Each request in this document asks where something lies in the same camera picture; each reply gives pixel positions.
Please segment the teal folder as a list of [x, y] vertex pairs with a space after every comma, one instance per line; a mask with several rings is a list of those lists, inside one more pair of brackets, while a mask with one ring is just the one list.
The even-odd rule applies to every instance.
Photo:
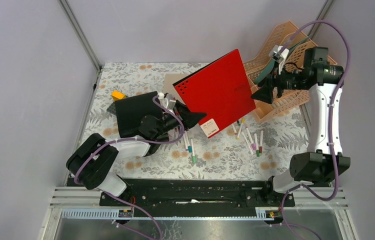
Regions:
[[246, 75], [253, 84], [261, 82], [274, 68], [279, 66], [281, 61], [286, 60], [297, 46], [306, 43], [309, 39], [308, 36], [301, 33], [294, 40], [290, 40], [291, 35], [292, 33], [276, 36], [275, 33], [272, 33], [259, 54], [253, 60], [243, 63]]

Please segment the red notebook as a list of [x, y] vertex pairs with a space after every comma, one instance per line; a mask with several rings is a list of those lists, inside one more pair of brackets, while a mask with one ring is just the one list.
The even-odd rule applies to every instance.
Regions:
[[173, 87], [191, 112], [206, 114], [198, 124], [207, 138], [256, 108], [238, 49], [180, 79]]

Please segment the beige notebook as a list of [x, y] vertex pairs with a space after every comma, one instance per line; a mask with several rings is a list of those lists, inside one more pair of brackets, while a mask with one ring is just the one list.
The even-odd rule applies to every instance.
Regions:
[[163, 93], [171, 94], [176, 100], [183, 102], [173, 84], [187, 77], [188, 73], [167, 73], [164, 77]]

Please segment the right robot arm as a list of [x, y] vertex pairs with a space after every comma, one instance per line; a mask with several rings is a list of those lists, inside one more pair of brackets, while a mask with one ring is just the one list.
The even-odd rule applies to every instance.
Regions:
[[269, 206], [275, 206], [282, 200], [282, 193], [296, 186], [336, 181], [351, 165], [339, 139], [339, 103], [345, 70], [330, 64], [328, 51], [318, 46], [306, 49], [303, 67], [289, 72], [285, 65], [290, 51], [276, 45], [269, 54], [275, 63], [251, 95], [253, 100], [272, 104], [274, 90], [278, 98], [284, 90], [307, 90], [312, 107], [306, 152], [293, 155], [289, 169], [270, 179], [272, 186], [262, 192], [262, 199]]

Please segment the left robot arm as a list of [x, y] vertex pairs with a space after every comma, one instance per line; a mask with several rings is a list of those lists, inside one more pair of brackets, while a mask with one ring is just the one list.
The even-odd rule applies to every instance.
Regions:
[[178, 142], [206, 113], [191, 112], [180, 102], [167, 109], [156, 98], [117, 103], [115, 108], [123, 137], [106, 140], [99, 133], [93, 133], [65, 166], [74, 176], [75, 184], [110, 193], [111, 199], [123, 206], [130, 201], [131, 193], [125, 180], [110, 172], [115, 160], [149, 156], [161, 145]]

